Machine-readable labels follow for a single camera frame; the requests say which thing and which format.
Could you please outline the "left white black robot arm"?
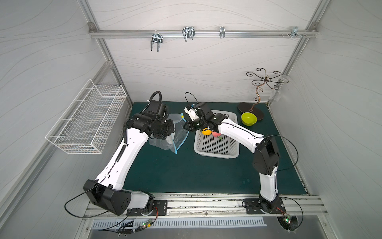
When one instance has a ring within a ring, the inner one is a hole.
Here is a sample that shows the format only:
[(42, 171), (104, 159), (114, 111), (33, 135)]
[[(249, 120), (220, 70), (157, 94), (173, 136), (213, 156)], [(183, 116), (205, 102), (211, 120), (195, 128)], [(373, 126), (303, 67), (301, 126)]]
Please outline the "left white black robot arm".
[(95, 180), (87, 180), (84, 192), (96, 206), (115, 215), (127, 209), (151, 208), (151, 195), (141, 191), (124, 190), (125, 178), (136, 156), (150, 137), (166, 139), (175, 132), (168, 118), (168, 106), (149, 100), (148, 105), (126, 121), (123, 139), (111, 160)]

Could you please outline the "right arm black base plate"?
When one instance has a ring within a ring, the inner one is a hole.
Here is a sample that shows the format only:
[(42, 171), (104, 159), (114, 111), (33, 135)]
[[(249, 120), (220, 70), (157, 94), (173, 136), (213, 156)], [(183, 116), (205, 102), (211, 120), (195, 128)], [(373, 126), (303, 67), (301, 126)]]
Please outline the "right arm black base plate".
[(245, 208), (246, 214), (285, 214), (286, 209), (281, 198), (276, 198), (270, 202), (263, 198), (244, 199), (242, 206)]

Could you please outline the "pink peach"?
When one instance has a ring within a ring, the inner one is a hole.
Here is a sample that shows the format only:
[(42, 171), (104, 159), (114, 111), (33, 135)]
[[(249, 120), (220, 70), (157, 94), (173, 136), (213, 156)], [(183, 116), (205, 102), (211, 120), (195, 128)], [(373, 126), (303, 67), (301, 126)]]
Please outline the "pink peach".
[(215, 137), (215, 138), (221, 138), (221, 133), (218, 133), (218, 132), (213, 131), (211, 134), (212, 134), (212, 136)]

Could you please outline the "yellow peach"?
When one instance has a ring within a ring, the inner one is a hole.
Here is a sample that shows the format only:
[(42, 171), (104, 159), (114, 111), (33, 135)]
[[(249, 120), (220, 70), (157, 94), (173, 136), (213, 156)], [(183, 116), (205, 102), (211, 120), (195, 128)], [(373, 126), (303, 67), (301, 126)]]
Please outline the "yellow peach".
[(207, 128), (205, 128), (205, 129), (202, 130), (202, 134), (203, 134), (203, 135), (211, 135), (211, 134), (212, 134), (212, 131), (209, 130), (209, 129), (207, 129)]

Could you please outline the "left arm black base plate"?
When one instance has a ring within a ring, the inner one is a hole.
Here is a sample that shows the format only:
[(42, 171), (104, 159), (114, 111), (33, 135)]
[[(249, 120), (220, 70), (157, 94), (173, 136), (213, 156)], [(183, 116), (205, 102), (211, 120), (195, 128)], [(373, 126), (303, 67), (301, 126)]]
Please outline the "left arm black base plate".
[(128, 217), (132, 217), (132, 216), (146, 217), (146, 216), (156, 216), (156, 215), (166, 216), (167, 206), (168, 206), (167, 200), (150, 199), (146, 207), (142, 209), (140, 208), (128, 209), (126, 211), (126, 215)]

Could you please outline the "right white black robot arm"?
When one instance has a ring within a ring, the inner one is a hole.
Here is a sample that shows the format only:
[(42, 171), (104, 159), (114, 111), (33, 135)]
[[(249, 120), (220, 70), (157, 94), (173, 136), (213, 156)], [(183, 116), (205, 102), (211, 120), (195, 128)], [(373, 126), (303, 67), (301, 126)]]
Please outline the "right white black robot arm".
[(206, 103), (188, 104), (184, 112), (187, 115), (184, 129), (187, 131), (208, 129), (234, 139), (253, 153), (253, 167), (259, 173), (261, 186), (258, 205), (263, 213), (271, 213), (280, 199), (277, 188), (280, 150), (276, 139), (250, 131), (226, 115), (213, 113)]

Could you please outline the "clear zip-top bag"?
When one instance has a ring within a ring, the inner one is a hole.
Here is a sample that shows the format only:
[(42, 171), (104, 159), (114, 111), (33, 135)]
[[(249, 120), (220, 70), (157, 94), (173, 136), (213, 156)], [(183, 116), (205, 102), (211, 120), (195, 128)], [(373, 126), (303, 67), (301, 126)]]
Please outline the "clear zip-top bag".
[(186, 120), (183, 113), (169, 114), (167, 121), (168, 120), (173, 121), (175, 132), (167, 136), (166, 139), (150, 138), (149, 144), (163, 150), (170, 150), (174, 154), (177, 154), (189, 134), (189, 132), (183, 128)]

